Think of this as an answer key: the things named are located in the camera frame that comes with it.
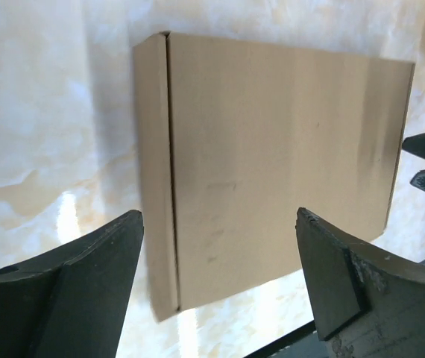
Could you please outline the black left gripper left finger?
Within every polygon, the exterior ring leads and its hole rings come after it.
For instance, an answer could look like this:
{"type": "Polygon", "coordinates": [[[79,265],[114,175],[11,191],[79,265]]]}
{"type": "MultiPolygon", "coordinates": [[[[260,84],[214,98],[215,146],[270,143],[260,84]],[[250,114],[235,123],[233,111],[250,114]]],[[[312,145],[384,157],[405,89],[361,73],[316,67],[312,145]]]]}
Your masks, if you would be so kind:
{"type": "Polygon", "coordinates": [[[131,210],[0,268],[0,357],[114,357],[143,235],[131,210]]]}

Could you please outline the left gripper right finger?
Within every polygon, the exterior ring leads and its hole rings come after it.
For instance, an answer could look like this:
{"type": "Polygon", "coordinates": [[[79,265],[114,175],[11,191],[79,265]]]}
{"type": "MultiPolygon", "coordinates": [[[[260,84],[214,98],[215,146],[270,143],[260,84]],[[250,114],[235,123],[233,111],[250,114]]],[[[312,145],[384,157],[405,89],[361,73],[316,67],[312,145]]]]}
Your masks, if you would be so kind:
{"type": "Polygon", "coordinates": [[[425,357],[425,266],[297,211],[318,338],[330,357],[425,357]]]}

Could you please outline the brown cardboard box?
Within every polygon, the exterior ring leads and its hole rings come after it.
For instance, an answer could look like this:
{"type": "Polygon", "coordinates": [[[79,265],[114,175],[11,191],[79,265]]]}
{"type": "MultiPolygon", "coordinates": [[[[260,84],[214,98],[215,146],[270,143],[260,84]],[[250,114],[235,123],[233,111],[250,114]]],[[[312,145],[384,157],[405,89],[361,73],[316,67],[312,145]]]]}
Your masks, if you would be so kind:
{"type": "Polygon", "coordinates": [[[414,72],[411,61],[178,32],[135,45],[157,320],[299,270],[299,207],[380,236],[414,72]]]}

